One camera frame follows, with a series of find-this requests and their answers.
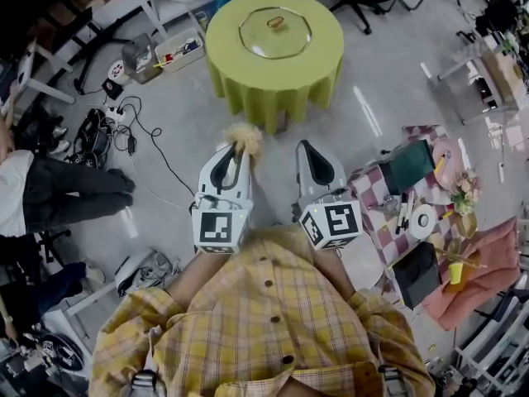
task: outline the checkered tablecloth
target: checkered tablecloth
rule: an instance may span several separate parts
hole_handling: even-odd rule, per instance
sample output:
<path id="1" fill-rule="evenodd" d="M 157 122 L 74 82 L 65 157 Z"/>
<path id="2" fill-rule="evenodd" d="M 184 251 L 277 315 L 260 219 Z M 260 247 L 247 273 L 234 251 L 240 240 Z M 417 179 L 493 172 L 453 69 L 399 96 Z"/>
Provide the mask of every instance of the checkered tablecloth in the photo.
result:
<path id="1" fill-rule="evenodd" d="M 432 150 L 437 140 L 447 138 L 445 128 L 436 125 L 404 127 L 403 133 L 404 142 L 397 148 L 407 145 L 410 141 L 427 140 Z M 371 236 L 379 251 L 380 259 L 386 266 L 391 265 L 406 250 L 418 244 L 419 241 L 411 236 L 409 229 L 407 231 L 401 229 L 398 235 L 395 233 L 397 229 L 396 216 L 368 209 L 369 206 L 382 204 L 384 196 L 389 194 L 379 165 L 368 165 L 353 172 L 349 178 L 349 186 L 353 196 L 360 202 L 364 230 Z M 418 205 L 418 199 L 424 198 L 427 203 L 431 203 L 438 201 L 438 198 L 446 193 L 436 182 L 433 172 L 417 182 L 412 189 L 415 190 L 416 194 L 415 207 Z M 443 205 L 436 204 L 433 207 L 439 216 L 448 210 L 448 207 Z M 437 221 L 434 232 L 440 232 L 445 238 L 446 244 L 452 237 L 458 237 L 455 216 Z"/>

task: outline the green tablecloth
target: green tablecloth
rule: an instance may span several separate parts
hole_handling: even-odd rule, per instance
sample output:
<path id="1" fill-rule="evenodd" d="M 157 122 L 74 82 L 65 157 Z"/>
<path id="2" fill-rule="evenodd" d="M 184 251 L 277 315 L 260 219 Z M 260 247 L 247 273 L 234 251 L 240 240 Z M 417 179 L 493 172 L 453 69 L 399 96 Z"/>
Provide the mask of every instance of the green tablecloth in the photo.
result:
<path id="1" fill-rule="evenodd" d="M 312 40 L 294 57 L 269 60 L 247 50 L 239 25 L 255 9 L 285 7 L 307 20 Z M 206 34 L 207 66 L 218 97 L 248 122 L 277 129 L 279 113 L 301 122 L 307 101 L 328 108 L 341 70 L 344 36 L 335 17 L 316 0 L 232 0 L 213 17 Z"/>

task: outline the shoe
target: shoe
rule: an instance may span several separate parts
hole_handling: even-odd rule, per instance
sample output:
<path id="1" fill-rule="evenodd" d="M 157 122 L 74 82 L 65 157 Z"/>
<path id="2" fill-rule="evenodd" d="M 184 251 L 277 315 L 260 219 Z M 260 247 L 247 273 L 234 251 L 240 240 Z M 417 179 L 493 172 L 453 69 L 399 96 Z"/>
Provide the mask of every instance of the shoe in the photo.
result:
<path id="1" fill-rule="evenodd" d="M 58 155 L 59 153 L 64 153 L 69 149 L 70 142 L 67 140 L 61 140 L 59 141 L 59 144 L 57 147 L 50 151 L 50 155 Z"/>
<path id="2" fill-rule="evenodd" d="M 109 169 L 108 173 L 112 175 L 117 175 L 121 179 L 123 179 L 123 181 L 125 182 L 125 191 L 129 194 L 134 193 L 134 190 L 136 189 L 136 183 L 128 176 L 126 176 L 125 172 L 123 172 L 121 169 Z"/>
<path id="3" fill-rule="evenodd" d="M 86 278 L 98 284 L 105 283 L 105 274 L 103 274 L 102 270 L 88 265 L 86 266 Z"/>
<path id="4" fill-rule="evenodd" d="M 61 139 L 63 136 L 66 135 L 66 132 L 68 132 L 68 128 L 67 127 L 55 127 L 53 129 L 53 132 L 51 133 L 51 135 L 56 138 L 57 140 Z"/>

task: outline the floor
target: floor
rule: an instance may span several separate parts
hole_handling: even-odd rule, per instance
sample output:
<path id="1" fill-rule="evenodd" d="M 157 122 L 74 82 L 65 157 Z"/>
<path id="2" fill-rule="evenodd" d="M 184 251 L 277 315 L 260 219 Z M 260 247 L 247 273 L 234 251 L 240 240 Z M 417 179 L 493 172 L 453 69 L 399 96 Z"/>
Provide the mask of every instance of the floor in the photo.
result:
<path id="1" fill-rule="evenodd" d="M 331 5 L 331 0 L 322 2 Z M 285 133 L 264 139 L 264 158 L 258 165 L 256 179 L 272 208 L 272 218 L 290 223 L 290 204 L 298 192 L 294 149 L 300 140 L 323 144 L 341 159 L 346 171 L 352 171 L 375 158 L 382 149 L 395 147 L 402 140 L 403 126 L 419 124 L 442 124 L 452 137 L 462 138 L 469 159 L 484 182 L 484 195 L 477 208 L 479 227 L 486 229 L 511 217 L 527 196 L 529 118 L 522 114 L 508 125 L 503 143 L 505 181 L 500 184 L 502 143 L 498 124 L 481 121 L 463 127 L 447 108 L 446 98 L 427 77 L 427 72 L 434 76 L 440 72 L 450 55 L 462 47 L 455 33 L 468 29 L 468 24 L 455 1 L 431 0 L 413 13 L 397 5 L 388 15 L 377 17 L 368 12 L 367 16 L 374 31 L 371 36 L 361 32 L 360 22 L 349 8 L 336 13 L 344 31 L 346 52 L 331 107 L 322 110 L 309 106 L 303 124 L 293 124 Z M 185 25 L 180 22 L 174 30 Z M 121 29 L 119 36 L 134 37 L 144 31 L 150 33 L 152 26 L 140 14 Z M 119 46 L 114 45 L 98 54 L 86 90 L 100 88 L 108 67 L 119 54 Z M 59 88 L 75 93 L 71 87 L 73 78 L 73 74 L 65 75 Z M 163 129 L 156 142 L 172 169 L 192 189 L 203 164 L 222 140 L 221 131 L 243 119 L 233 117 L 226 102 L 215 97 L 204 59 L 148 84 L 130 84 L 124 95 L 141 97 L 143 124 L 148 130 Z M 64 124 L 70 128 L 69 138 L 73 138 L 88 110 L 100 108 L 103 99 L 103 93 L 93 93 L 77 97 L 72 106 L 51 100 L 46 104 L 64 116 Z M 88 258 L 101 266 L 109 278 L 127 255 L 149 247 L 179 260 L 181 265 L 193 257 L 187 210 L 192 195 L 166 168 L 149 136 L 137 126 L 134 128 L 137 152 L 130 158 L 126 153 L 113 151 L 108 164 L 123 169 L 138 184 L 134 205 L 114 217 L 72 225 L 72 238 L 61 243 L 65 257 Z M 116 296 L 108 295 L 80 313 L 89 346 L 117 302 Z M 442 331 L 420 309 L 415 313 L 404 311 L 424 360 L 449 355 L 454 342 L 468 337 L 479 321 L 470 318 L 458 328 L 455 337 L 454 332 Z"/>

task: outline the yellow plaid shirt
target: yellow plaid shirt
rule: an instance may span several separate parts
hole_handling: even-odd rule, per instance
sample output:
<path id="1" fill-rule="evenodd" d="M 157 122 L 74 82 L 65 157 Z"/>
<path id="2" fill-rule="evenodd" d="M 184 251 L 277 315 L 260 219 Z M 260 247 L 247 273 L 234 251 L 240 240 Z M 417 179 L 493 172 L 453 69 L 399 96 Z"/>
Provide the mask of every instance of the yellow plaid shirt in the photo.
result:
<path id="1" fill-rule="evenodd" d="M 409 395 L 434 395 L 404 316 L 367 292 L 345 301 L 297 228 L 254 232 L 185 313 L 161 289 L 126 297 L 98 335 L 91 396 L 119 395 L 158 325 L 154 361 L 169 397 L 275 395 L 289 377 L 325 395 L 379 397 L 382 361 Z"/>

